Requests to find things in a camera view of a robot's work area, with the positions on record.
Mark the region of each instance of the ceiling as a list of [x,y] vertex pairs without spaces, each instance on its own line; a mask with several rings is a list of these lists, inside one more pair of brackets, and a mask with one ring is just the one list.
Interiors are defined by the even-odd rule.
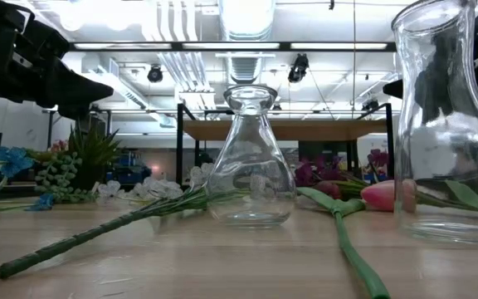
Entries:
[[[85,12],[82,27],[68,31],[61,24],[61,9],[66,1],[9,1],[27,5],[34,9],[40,21],[56,28],[72,42],[145,42],[141,24],[152,22],[145,1],[88,0],[95,1],[95,7],[102,12]],[[221,41],[221,29],[217,0],[195,1],[195,27],[198,39],[204,42]],[[242,0],[244,5],[254,5],[255,0]],[[275,42],[393,42],[390,23],[410,0],[336,0],[333,10],[328,1],[276,0],[276,10],[270,41]],[[173,4],[169,8],[169,22],[173,30]],[[126,22],[126,29],[112,30],[108,24]],[[225,59],[217,58],[215,52],[203,52],[202,61],[210,86],[215,91],[214,102],[217,108],[227,107],[222,93],[229,86]],[[265,58],[260,79],[257,83],[266,84],[278,91],[283,110],[311,110],[330,108],[331,110],[361,110],[362,101],[369,95],[359,97],[364,91],[375,86],[371,95],[380,103],[391,102],[393,110],[401,109],[401,101],[384,95],[381,90],[386,76],[399,73],[394,54],[389,52],[311,52],[306,53],[310,62],[307,75],[299,84],[289,84],[287,76],[295,52],[275,52],[274,57]],[[156,52],[101,52],[87,53],[102,62],[113,59],[119,64],[119,76],[130,88],[144,97],[153,108],[175,108],[175,86],[177,85],[162,66],[163,80],[150,83],[146,74],[150,65],[160,64]],[[120,95],[103,100],[104,108],[134,109]],[[303,119],[331,117],[331,115],[271,115],[270,117],[290,117]],[[351,116],[340,114],[337,118]],[[145,115],[117,115],[116,120],[140,121],[149,118]]]

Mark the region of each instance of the blue flower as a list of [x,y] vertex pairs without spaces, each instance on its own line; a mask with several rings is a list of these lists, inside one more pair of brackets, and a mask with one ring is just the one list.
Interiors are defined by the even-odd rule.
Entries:
[[1,173],[8,178],[12,178],[18,172],[31,168],[34,161],[25,155],[27,152],[20,148],[8,149],[0,146],[0,161],[7,162],[1,166]]
[[42,194],[32,207],[26,211],[49,211],[53,208],[53,194]]

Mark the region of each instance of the glass vase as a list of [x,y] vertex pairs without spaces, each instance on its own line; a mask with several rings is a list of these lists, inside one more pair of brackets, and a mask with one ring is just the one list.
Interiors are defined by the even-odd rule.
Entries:
[[247,227],[269,227],[290,215],[296,187],[266,112],[277,96],[265,86],[235,86],[224,96],[235,116],[206,183],[214,218]]
[[417,236],[478,243],[475,5],[419,1],[393,20],[403,66],[395,213]]

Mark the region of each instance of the table surface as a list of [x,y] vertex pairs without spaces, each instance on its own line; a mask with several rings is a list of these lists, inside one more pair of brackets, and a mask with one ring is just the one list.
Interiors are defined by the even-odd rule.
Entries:
[[[57,206],[0,213],[0,264],[92,228],[121,208]],[[400,233],[390,213],[345,219],[351,240],[392,298],[478,298],[478,246]],[[274,229],[227,228],[207,213],[149,218],[6,281],[4,298],[368,298],[327,213],[296,210]]]

